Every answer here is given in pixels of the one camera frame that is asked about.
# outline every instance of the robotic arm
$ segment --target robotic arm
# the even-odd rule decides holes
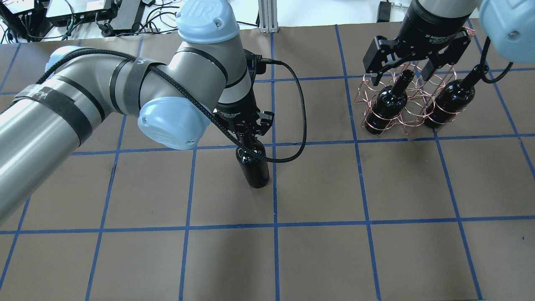
[[[285,64],[244,52],[226,0],[188,1],[177,25],[184,42],[169,65],[109,50],[56,50],[45,75],[0,115],[0,224],[112,112],[138,118],[145,135],[175,149],[194,148],[212,121],[239,146],[249,185],[268,183],[266,160],[282,159],[266,158],[256,139],[273,113],[257,108],[253,82],[266,63]]]
[[[456,64],[470,43],[463,28],[476,7],[498,53],[511,62],[535,62],[535,3],[531,0],[413,0],[394,40],[376,36],[363,62],[378,85],[383,73],[405,62],[429,59],[424,81]]]

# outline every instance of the metal post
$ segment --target metal post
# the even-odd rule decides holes
[[[258,0],[258,16],[260,18],[260,32],[279,32],[277,0]]]

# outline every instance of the white label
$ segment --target white label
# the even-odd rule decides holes
[[[104,1],[91,1],[87,3],[86,11],[96,11],[96,10],[103,10],[104,9]]]

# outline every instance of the wine bottle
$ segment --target wine bottle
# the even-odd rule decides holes
[[[462,111],[476,95],[474,86],[481,79],[481,71],[488,72],[486,65],[476,65],[464,79],[451,81],[440,91],[434,100],[434,105],[427,106],[424,124],[432,129],[438,129],[450,122],[460,111]]]
[[[386,86],[366,116],[364,127],[372,134],[381,134],[390,124],[391,119],[398,116],[407,104],[405,90],[414,78],[412,70],[404,70],[393,86]]]

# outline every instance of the bottle neck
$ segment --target bottle neck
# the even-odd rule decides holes
[[[412,70],[404,70],[401,72],[400,76],[398,77],[398,80],[392,87],[392,93],[394,95],[403,95],[409,84],[412,82],[412,79],[414,78],[414,72]]]
[[[461,87],[465,89],[470,89],[471,87],[475,86],[477,82],[481,79],[482,75],[482,68],[483,68],[483,74],[486,74],[488,72],[488,66],[487,65],[476,65],[468,75],[461,80]]]

